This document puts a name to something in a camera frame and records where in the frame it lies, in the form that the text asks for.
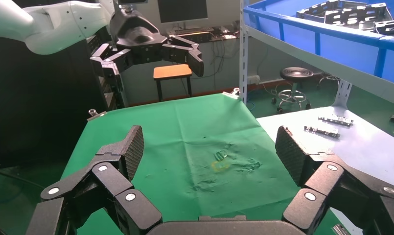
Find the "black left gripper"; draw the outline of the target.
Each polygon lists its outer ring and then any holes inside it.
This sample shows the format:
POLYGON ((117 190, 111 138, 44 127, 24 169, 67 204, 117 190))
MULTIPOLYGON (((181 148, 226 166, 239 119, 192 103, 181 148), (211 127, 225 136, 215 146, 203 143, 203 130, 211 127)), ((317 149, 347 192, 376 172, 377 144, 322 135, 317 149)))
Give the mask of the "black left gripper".
POLYGON ((180 36, 167 37, 139 11, 116 11, 110 20, 110 34, 117 48, 102 44, 90 57, 93 70, 114 93, 123 91, 121 73, 132 64, 165 60, 187 64, 198 77, 204 75, 199 44, 180 36))

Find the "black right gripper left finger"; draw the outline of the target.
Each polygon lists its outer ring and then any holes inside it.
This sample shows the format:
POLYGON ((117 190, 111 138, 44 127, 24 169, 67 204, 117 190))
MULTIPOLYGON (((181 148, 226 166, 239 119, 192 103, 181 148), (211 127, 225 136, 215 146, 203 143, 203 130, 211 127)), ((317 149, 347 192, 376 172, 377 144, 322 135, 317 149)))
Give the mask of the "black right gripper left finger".
POLYGON ((86 167, 42 191, 26 233, 75 235, 103 209, 123 234, 147 234, 161 224, 162 214, 132 183, 143 151, 137 125, 123 140, 102 146, 86 167))

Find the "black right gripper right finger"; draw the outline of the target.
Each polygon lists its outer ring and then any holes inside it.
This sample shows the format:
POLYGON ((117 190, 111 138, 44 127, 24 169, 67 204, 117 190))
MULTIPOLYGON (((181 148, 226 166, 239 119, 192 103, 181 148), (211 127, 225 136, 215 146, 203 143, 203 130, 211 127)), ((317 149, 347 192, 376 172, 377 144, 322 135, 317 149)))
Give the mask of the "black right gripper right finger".
POLYGON ((305 147, 285 126, 275 149, 300 187, 282 220, 313 234, 328 209, 342 212, 365 235, 394 235, 394 186, 346 164, 330 150, 305 147))

